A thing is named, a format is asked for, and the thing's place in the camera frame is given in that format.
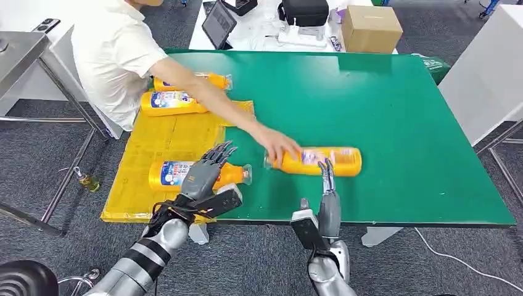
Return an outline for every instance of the black chair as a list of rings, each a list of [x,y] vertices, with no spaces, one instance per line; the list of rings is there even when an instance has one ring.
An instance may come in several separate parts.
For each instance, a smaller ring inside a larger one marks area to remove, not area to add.
[[[85,276],[69,276],[57,280],[45,265],[31,261],[11,261],[0,265],[0,295],[5,296],[58,296],[58,284],[78,281],[71,296],[76,296],[82,284],[93,287],[92,279],[98,278],[98,269]]]

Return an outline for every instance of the cardboard box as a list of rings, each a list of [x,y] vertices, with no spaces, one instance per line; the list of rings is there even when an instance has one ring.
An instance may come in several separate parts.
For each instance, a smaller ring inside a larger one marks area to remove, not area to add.
[[[402,34],[392,7],[347,6],[342,24],[345,51],[391,54]]]

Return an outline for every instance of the white shirt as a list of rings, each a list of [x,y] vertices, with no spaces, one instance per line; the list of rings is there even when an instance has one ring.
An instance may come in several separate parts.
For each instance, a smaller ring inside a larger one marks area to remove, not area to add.
[[[124,0],[85,3],[72,34],[81,84],[96,107],[132,131],[148,71],[167,55],[152,38],[142,13]]]

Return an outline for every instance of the green table mat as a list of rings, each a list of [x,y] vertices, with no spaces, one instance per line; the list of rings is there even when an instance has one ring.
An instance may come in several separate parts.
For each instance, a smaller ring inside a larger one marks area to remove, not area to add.
[[[499,193],[418,57],[387,54],[166,50],[194,71],[232,74],[234,100],[253,100],[260,122],[306,146],[352,146],[363,169],[336,178],[342,221],[376,225],[508,226]],[[236,165],[250,163],[243,205],[221,220],[288,221],[319,176],[263,168],[264,149],[228,128]]]

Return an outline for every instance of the person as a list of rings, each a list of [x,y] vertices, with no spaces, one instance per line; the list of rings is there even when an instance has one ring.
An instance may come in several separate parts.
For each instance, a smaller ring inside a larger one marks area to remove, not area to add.
[[[140,97],[150,75],[185,90],[209,111],[248,132],[281,164],[284,152],[294,157],[300,146],[240,109],[205,78],[168,57],[154,41],[140,13],[142,6],[163,0],[91,0],[75,20],[73,55],[89,100],[126,131],[132,131]]]

